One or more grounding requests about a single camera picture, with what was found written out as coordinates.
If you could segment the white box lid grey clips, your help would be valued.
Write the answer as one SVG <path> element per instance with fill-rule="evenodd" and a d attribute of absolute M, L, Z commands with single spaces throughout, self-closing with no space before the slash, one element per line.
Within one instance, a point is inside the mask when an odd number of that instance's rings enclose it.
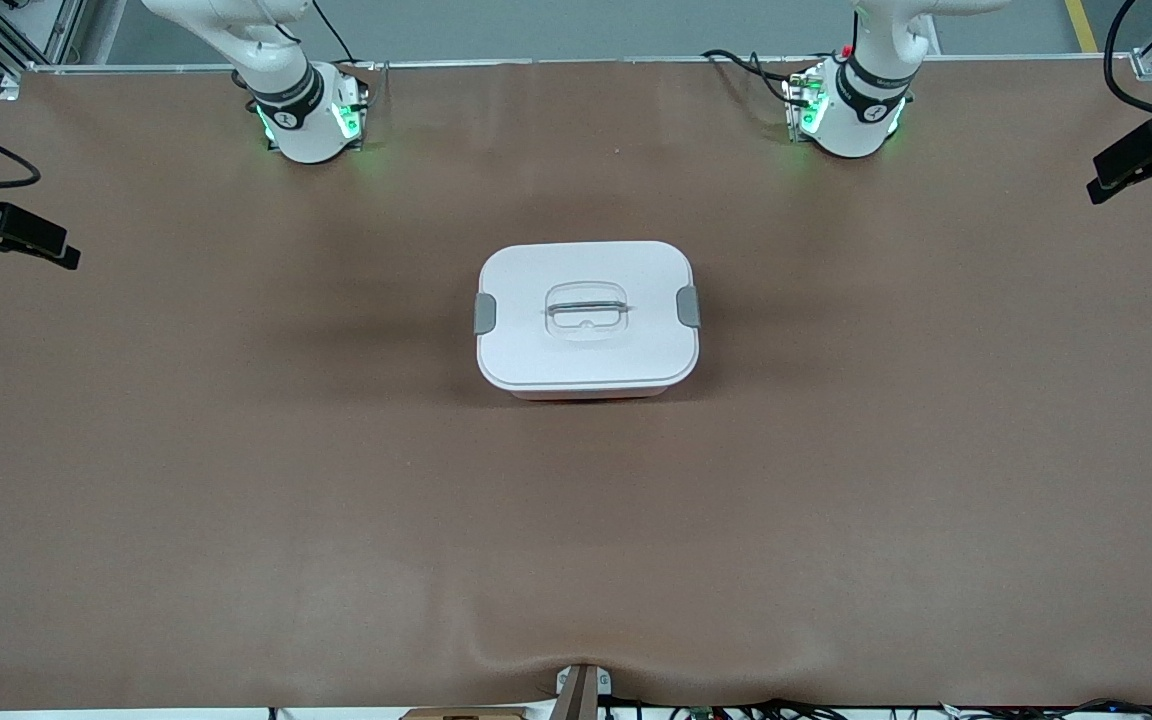
<path fill-rule="evenodd" d="M 476 359 L 498 389 L 668 386 L 700 357 L 699 291 L 658 240 L 526 243 L 477 276 Z"/>

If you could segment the pink plastic storage box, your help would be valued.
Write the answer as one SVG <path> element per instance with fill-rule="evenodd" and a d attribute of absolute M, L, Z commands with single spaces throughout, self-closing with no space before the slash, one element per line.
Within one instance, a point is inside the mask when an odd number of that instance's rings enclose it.
<path fill-rule="evenodd" d="M 611 387 L 611 388 L 573 388 L 558 389 L 509 389 L 515 397 L 536 402 L 584 402 L 627 400 L 627 397 L 655 397 L 662 395 L 668 386 L 645 387 Z"/>

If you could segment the brown table mat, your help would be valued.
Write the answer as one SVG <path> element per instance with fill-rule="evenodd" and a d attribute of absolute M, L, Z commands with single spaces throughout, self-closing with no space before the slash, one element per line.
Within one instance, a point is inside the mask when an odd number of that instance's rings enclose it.
<path fill-rule="evenodd" d="M 0 258 L 0 710 L 1152 705 L 1152 182 L 1093 61 L 941 61 L 881 156 L 712 65 L 393 70 L 369 145 L 262 146 L 223 73 L 33 76 Z M 477 366 L 477 276 L 658 240 L 655 397 Z"/>

